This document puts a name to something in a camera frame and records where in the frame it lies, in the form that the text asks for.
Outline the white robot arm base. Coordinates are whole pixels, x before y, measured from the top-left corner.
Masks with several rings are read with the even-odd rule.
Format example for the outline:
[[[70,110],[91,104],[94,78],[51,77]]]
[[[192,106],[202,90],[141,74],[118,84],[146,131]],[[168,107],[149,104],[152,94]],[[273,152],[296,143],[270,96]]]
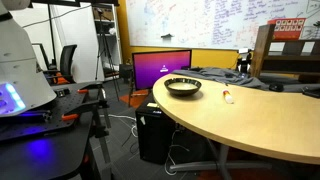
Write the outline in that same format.
[[[56,98],[37,59],[27,32],[13,19],[30,0],[0,0],[0,117],[16,116]]]

